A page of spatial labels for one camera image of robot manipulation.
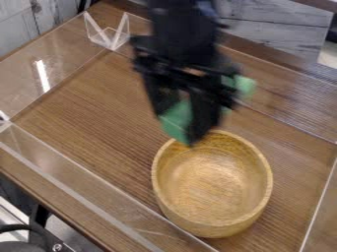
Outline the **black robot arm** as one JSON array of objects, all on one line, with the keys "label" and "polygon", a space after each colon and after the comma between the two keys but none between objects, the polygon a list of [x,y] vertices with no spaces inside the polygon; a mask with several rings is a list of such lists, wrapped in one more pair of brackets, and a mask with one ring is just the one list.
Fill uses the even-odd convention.
[{"label": "black robot arm", "polygon": [[239,69],[215,46],[212,0],[148,0],[150,34],[129,39],[154,114],[166,133],[191,146],[238,98]]}]

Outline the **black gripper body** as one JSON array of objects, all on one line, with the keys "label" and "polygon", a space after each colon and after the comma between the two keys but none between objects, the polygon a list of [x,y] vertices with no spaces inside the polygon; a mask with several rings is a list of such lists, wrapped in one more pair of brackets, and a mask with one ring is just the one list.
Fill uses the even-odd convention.
[{"label": "black gripper body", "polygon": [[239,75],[238,66],[219,53],[212,52],[203,62],[178,61],[162,56],[154,49],[154,39],[137,35],[129,39],[133,51],[133,70],[140,74],[168,76],[175,81],[179,91],[200,89],[207,92],[219,90],[219,78]]}]

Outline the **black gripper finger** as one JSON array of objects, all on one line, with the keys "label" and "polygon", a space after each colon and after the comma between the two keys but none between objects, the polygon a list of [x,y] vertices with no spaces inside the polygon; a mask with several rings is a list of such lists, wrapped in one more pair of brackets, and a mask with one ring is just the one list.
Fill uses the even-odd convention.
[{"label": "black gripper finger", "polygon": [[190,90],[191,115],[188,123],[188,145],[192,146],[218,125],[220,104],[215,96],[202,90]]},{"label": "black gripper finger", "polygon": [[180,101],[179,89],[168,76],[143,74],[141,77],[152,111],[159,117]]}]

